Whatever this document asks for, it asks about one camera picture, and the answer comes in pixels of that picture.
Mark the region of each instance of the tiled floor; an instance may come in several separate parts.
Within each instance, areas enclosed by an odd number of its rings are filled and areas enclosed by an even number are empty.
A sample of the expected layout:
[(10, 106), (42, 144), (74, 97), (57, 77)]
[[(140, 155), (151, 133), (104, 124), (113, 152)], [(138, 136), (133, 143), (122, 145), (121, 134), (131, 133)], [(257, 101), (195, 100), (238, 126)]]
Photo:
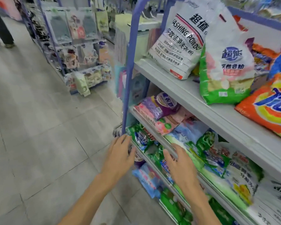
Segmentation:
[[(109, 84), (70, 95), (30, 39), (4, 18), (17, 47), (0, 45), (0, 224), (54, 225), (100, 172), (121, 105)], [(93, 225), (173, 224), (131, 172)]]

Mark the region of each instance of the red stripe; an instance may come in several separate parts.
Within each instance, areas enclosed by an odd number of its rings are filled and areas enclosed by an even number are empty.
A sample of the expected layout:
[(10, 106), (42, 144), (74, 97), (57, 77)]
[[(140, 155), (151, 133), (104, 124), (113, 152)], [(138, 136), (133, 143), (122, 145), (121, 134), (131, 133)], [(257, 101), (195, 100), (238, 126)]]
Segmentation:
[(189, 29), (192, 30), (192, 32), (197, 36), (198, 41), (200, 42), (201, 46), (203, 46), (203, 41), (201, 40), (200, 36), (198, 35), (198, 32), (197, 32), (192, 26), (190, 26), (188, 22), (186, 22), (184, 19), (182, 19), (180, 16), (176, 15), (176, 17), (177, 17), (178, 19), (180, 19), (180, 21), (182, 21), (183, 23), (185, 23), (185, 25), (188, 26)]

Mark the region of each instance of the tide detergent bag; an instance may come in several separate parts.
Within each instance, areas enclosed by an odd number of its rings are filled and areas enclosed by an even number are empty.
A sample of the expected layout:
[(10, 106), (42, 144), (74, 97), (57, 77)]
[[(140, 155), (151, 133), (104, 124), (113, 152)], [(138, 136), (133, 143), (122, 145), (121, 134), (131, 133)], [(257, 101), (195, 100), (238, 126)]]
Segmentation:
[(281, 136), (281, 73), (275, 74), (235, 109)]

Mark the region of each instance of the pink package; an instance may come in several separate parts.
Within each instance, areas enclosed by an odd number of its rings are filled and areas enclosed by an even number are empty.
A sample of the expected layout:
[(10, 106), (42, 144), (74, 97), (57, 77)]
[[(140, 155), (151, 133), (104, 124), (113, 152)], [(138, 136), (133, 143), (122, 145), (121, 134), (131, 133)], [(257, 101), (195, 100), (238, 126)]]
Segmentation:
[(149, 109), (140, 103), (135, 106), (134, 109), (142, 115), (162, 136), (170, 133), (176, 126), (178, 126), (183, 120), (193, 116), (187, 109), (183, 106), (179, 108), (177, 113), (173, 115), (168, 115), (156, 120), (154, 115), (149, 111)]

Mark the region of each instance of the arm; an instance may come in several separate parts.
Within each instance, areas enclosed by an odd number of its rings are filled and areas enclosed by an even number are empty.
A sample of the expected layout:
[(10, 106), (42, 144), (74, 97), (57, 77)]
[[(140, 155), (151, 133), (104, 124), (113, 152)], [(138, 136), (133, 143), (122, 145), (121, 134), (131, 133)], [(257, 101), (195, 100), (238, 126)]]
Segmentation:
[(164, 150), (165, 160), (170, 169), (171, 176), (183, 192), (191, 210), (197, 220), (198, 225), (221, 225), (217, 216), (211, 209), (208, 198), (203, 192), (197, 178), (197, 170), (187, 155), (185, 150), (180, 146), (173, 144), (176, 149), (178, 159), (174, 161), (167, 150)]
[(58, 225), (90, 225), (104, 197), (134, 163), (135, 150), (128, 156), (131, 137), (123, 135), (111, 143), (101, 170), (73, 208)]

